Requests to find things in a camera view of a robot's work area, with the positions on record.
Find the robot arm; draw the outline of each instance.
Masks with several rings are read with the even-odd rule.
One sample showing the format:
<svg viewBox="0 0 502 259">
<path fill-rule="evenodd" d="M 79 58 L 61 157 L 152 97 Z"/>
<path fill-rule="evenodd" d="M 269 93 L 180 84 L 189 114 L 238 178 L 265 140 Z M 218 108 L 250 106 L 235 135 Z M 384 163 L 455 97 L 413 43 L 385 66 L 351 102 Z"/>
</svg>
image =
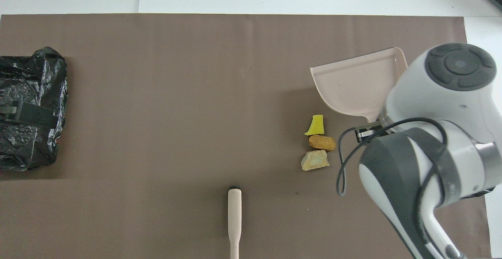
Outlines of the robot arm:
<svg viewBox="0 0 502 259">
<path fill-rule="evenodd" d="M 382 126 L 408 118 L 429 123 L 393 127 L 372 137 L 359 175 L 369 196 L 417 259 L 466 258 L 434 218 L 434 208 L 502 183 L 502 118 L 492 98 L 495 63 L 484 50 L 448 43 L 424 52 L 391 90 Z"/>
</svg>

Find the black plastic bag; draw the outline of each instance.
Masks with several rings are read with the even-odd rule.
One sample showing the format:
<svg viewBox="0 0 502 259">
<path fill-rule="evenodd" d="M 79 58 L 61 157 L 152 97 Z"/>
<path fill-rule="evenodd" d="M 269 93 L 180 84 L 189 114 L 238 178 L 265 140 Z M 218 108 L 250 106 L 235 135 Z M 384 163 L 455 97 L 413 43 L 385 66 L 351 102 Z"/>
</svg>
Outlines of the black plastic bag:
<svg viewBox="0 0 502 259">
<path fill-rule="evenodd" d="M 0 169 L 25 171 L 56 161 L 65 123 L 66 62 L 45 47 L 0 56 Z"/>
</svg>

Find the yellow foam piece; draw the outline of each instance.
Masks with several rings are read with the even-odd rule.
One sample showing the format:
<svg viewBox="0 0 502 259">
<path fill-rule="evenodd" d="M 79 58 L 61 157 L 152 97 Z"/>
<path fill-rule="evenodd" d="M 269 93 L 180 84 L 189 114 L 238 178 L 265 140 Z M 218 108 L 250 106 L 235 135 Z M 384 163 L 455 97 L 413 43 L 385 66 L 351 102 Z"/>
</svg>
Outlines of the yellow foam piece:
<svg viewBox="0 0 502 259">
<path fill-rule="evenodd" d="M 322 115 L 312 116 L 312 123 L 310 123 L 310 128 L 305 133 L 305 136 L 312 136 L 314 134 L 324 134 L 324 121 Z"/>
</svg>

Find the rock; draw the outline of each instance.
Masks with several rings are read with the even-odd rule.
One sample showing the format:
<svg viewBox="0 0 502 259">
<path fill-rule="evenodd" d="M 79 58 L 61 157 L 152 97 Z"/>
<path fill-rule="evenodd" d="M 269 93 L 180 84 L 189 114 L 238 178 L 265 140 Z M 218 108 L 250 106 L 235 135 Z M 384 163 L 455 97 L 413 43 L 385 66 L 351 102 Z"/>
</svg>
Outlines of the rock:
<svg viewBox="0 0 502 259">
<path fill-rule="evenodd" d="M 331 136 L 320 136 L 319 134 L 314 134 L 309 137 L 309 145 L 315 149 L 323 149 L 329 152 L 335 149 L 336 142 Z"/>
<path fill-rule="evenodd" d="M 328 155 L 325 150 L 309 151 L 302 159 L 302 170 L 309 171 L 315 168 L 329 166 Z"/>
</svg>

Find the brown mat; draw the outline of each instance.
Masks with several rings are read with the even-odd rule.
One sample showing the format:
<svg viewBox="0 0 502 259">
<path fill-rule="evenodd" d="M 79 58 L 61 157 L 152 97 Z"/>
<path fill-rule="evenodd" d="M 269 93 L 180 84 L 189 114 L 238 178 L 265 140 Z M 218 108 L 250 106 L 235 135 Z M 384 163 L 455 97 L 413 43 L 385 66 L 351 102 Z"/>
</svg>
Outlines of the brown mat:
<svg viewBox="0 0 502 259">
<path fill-rule="evenodd" d="M 330 136 L 364 123 L 323 104 L 309 67 L 465 41 L 462 18 L 2 16 L 0 54 L 53 47 L 70 97 L 58 161 L 2 172 L 0 257 L 226 258 L 240 185 L 242 258 L 411 258 L 359 181 L 360 154 L 344 198 L 336 152 L 301 170 L 313 114 Z M 460 250 L 490 256 L 484 198 L 437 214 Z"/>
</svg>

